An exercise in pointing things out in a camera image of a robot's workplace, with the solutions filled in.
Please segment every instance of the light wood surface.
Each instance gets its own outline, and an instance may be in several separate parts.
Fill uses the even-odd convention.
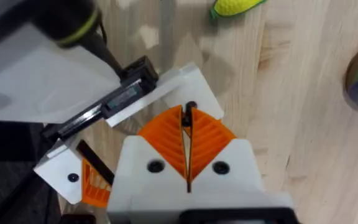
[[[358,0],[269,0],[217,27],[212,3],[99,0],[121,64],[148,55],[160,72],[199,66],[223,123],[252,143],[266,188],[289,191],[303,223],[358,223],[358,112],[342,92],[358,51]],[[136,125],[101,121],[85,138],[115,170],[122,131]]]

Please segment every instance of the white mounting plate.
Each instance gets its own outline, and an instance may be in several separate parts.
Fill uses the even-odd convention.
[[[147,170],[152,160],[163,160],[157,174]],[[212,165],[227,162],[230,172],[218,175]],[[122,147],[108,215],[114,223],[174,223],[196,208],[292,207],[288,194],[263,191],[252,148],[247,140],[233,139],[196,177],[191,193],[186,180],[141,136],[129,136]]]
[[[75,136],[65,142],[58,140],[40,162],[34,172],[43,178],[70,204],[82,200],[82,156],[76,150],[80,138]],[[70,182],[69,174],[77,174],[78,181]]]
[[[224,115],[199,68],[194,63],[189,63],[179,70],[173,69],[161,75],[155,90],[110,117],[106,122],[110,127],[114,127],[158,99],[162,99],[169,107],[185,106],[187,102],[195,101],[199,110],[215,119],[221,119]]]

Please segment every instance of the wooden floor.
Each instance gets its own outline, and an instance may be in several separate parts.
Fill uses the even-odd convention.
[[[358,112],[342,92],[358,51],[358,0],[268,0],[217,27],[212,3],[99,0],[121,64],[148,55],[160,72],[199,66],[223,123],[252,143],[266,188],[289,191],[303,223],[358,223]],[[112,170],[133,121],[85,131]]]

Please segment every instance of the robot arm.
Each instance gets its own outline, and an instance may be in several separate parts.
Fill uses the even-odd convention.
[[[195,65],[162,75],[125,116],[106,121],[114,126],[159,98],[170,109],[125,139],[114,175],[76,136],[34,170],[70,203],[106,207],[114,223],[298,223],[288,194],[264,191],[250,143],[220,122],[223,111]]]

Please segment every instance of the black cable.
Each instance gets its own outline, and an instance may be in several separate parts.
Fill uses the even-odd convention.
[[[100,22],[99,26],[100,26],[100,30],[102,32],[102,38],[103,38],[104,44],[107,45],[107,33],[106,33],[106,30],[104,29],[103,22]]]

